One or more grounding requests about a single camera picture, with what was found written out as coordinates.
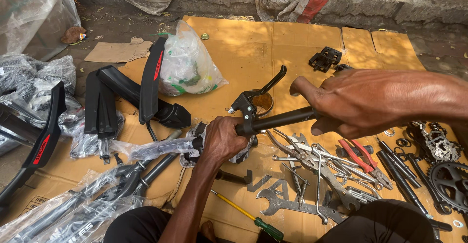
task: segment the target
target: concrete curb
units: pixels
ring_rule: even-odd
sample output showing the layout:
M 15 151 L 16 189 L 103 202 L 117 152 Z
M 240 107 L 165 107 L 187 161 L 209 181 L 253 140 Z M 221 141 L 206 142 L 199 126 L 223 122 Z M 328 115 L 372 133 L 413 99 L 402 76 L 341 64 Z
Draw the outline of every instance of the concrete curb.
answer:
M 132 7 L 124 0 L 78 0 L 85 5 Z M 167 11 L 256 15 L 254 0 L 172 0 Z M 401 29 L 468 24 L 468 0 L 329 0 L 313 22 Z

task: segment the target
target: dirt ground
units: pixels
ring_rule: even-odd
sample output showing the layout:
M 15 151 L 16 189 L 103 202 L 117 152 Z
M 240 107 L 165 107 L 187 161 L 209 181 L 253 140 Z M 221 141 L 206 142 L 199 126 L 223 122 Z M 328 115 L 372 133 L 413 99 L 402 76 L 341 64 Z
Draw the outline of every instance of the dirt ground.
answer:
M 156 41 L 158 33 L 174 34 L 177 20 L 184 15 L 243 21 L 259 20 L 257 16 L 196 15 L 192 12 L 171 12 L 163 16 L 153 16 L 147 15 L 137 8 L 123 11 L 118 8 L 102 6 L 89 8 L 79 6 L 78 13 L 82 26 L 88 31 L 88 39 L 67 47 L 53 59 L 64 55 L 73 56 L 77 74 L 75 97 L 83 104 L 86 76 L 89 72 L 107 65 L 115 67 L 125 65 L 125 63 L 84 61 L 84 58 L 98 42 L 127 43 L 133 36 L 141 37 L 146 41 Z M 376 30 L 373 26 L 369 26 L 367 29 Z M 468 81 L 468 58 L 464 56 L 464 54 L 468 54 L 468 30 L 465 26 L 444 31 L 404 28 L 396 31 L 408 34 L 419 60 L 428 71 L 451 74 Z M 29 151 L 30 148 L 20 146 L 0 157 L 0 190 L 18 172 Z

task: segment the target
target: green screwdriver handle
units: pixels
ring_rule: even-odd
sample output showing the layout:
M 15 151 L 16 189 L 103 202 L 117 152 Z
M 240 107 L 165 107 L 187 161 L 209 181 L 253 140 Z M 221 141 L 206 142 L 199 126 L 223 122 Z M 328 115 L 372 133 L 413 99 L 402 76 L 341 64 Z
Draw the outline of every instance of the green screwdriver handle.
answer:
M 266 231 L 266 233 L 271 235 L 274 239 L 276 239 L 278 241 L 283 240 L 283 237 L 284 237 L 283 232 L 279 231 L 278 229 L 276 229 L 272 225 L 269 225 L 269 224 L 263 222 L 263 220 L 260 217 L 255 218 L 254 223 L 255 223 L 255 225 L 257 227 L 263 228 Z

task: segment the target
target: sprocket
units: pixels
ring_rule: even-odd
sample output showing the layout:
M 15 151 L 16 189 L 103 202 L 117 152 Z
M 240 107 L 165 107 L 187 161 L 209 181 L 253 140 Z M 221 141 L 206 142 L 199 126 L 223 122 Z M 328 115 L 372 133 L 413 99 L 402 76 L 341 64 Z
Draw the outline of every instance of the sprocket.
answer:
M 429 181 L 440 197 L 459 213 L 468 213 L 468 166 L 442 162 L 432 166 Z

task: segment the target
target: red stripe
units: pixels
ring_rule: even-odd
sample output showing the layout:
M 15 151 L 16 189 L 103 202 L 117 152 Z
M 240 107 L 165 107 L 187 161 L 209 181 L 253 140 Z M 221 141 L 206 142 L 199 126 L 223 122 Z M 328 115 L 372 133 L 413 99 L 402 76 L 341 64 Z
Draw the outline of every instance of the red stripe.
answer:
M 297 22 L 308 24 L 327 2 L 328 0 L 309 0 L 302 14 L 297 17 Z
M 161 68 L 161 60 L 162 60 L 162 53 L 163 53 L 163 52 L 164 52 L 164 51 L 161 51 L 161 55 L 159 56 L 158 64 L 156 65 L 155 78 L 153 78 L 153 81 L 155 81 L 156 78 L 158 78 L 159 69 Z
M 47 137 L 42 142 L 41 147 L 39 148 L 38 155 L 36 155 L 36 158 L 34 159 L 34 162 L 32 162 L 33 164 L 38 164 L 39 163 L 39 161 L 41 159 L 41 156 L 42 156 L 42 153 L 44 152 L 44 149 L 47 146 L 47 142 L 49 142 L 49 137 L 50 137 L 50 134 L 47 135 Z

